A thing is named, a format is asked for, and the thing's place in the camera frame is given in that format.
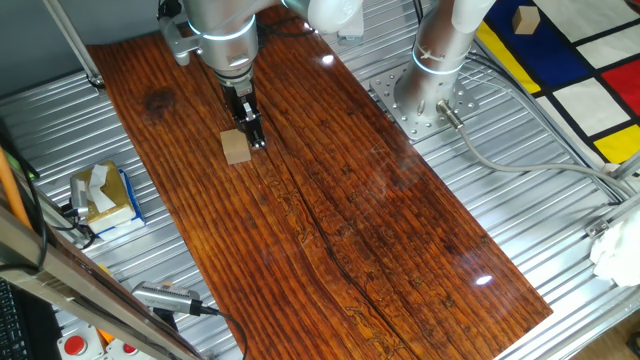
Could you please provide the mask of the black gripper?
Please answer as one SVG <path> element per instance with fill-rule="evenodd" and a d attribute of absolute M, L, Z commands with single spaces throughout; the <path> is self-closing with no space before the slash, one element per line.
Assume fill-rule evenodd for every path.
<path fill-rule="evenodd" d="M 254 149 L 266 145 L 262 130 L 261 114 L 256 110 L 257 100 L 252 80 L 241 80 L 222 85 L 227 108 L 239 131 L 245 131 Z"/>

